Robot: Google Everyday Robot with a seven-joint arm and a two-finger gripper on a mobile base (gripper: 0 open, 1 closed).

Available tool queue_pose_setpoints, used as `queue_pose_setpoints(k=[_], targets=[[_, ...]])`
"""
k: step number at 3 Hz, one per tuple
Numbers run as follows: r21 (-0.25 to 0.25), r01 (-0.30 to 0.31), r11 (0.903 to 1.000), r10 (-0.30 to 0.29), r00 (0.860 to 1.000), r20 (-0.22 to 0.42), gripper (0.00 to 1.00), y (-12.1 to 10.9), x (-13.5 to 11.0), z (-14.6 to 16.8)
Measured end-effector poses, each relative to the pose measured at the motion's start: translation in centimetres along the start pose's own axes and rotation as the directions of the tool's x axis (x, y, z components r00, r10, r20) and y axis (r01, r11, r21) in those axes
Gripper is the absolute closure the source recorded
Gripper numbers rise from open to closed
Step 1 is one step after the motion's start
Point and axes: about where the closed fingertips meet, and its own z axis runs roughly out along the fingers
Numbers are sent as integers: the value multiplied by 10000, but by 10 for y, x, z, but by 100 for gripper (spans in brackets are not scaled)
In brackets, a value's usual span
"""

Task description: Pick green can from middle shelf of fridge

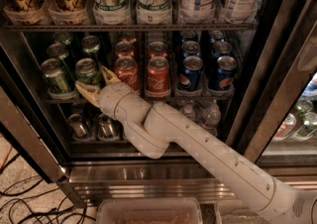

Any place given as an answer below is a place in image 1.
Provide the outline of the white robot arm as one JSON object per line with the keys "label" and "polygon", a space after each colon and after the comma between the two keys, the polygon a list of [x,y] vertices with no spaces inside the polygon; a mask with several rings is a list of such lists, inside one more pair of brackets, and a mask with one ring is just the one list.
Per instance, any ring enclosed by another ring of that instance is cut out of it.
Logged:
{"label": "white robot arm", "polygon": [[128,141],[151,159],[176,143],[270,224],[317,224],[317,193],[271,176],[166,103],[151,104],[107,67],[106,86],[76,81],[78,92],[119,121]]}

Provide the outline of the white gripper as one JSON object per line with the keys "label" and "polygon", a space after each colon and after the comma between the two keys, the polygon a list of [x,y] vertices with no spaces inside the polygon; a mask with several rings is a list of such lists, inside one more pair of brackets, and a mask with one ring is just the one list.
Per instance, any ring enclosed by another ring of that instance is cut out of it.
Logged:
{"label": "white gripper", "polygon": [[115,118],[117,105],[134,90],[128,84],[120,82],[117,75],[106,66],[102,65],[100,71],[107,84],[101,91],[98,86],[87,85],[78,80],[75,81],[75,87],[89,103],[95,107],[99,106],[103,114]]}

